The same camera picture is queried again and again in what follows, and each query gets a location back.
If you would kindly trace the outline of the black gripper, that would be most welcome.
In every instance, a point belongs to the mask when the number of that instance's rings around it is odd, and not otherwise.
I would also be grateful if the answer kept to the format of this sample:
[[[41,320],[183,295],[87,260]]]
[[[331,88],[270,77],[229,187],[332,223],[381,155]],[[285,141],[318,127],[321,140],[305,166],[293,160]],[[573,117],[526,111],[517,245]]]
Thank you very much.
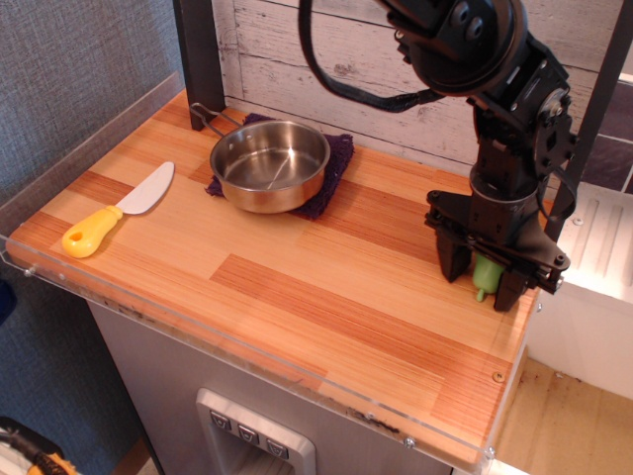
[[[432,190],[425,223],[435,230],[441,272],[454,282],[482,254],[504,268],[494,308],[510,311],[528,290],[551,294],[562,284],[570,258],[541,228],[534,196],[514,201]]]

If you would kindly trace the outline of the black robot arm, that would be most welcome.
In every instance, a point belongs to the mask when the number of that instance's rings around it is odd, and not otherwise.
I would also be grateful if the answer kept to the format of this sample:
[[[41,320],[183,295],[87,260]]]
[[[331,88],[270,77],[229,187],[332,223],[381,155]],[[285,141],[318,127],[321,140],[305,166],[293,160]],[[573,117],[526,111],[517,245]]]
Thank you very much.
[[[578,139],[572,131],[568,74],[529,32],[518,1],[389,1],[400,52],[439,96],[463,96],[474,110],[479,144],[469,195],[433,190],[427,224],[435,230],[444,277],[455,280],[473,255],[500,270],[495,308],[509,311],[523,293],[555,292],[569,257],[541,221],[561,222],[568,205],[549,215],[543,200],[567,172]]]

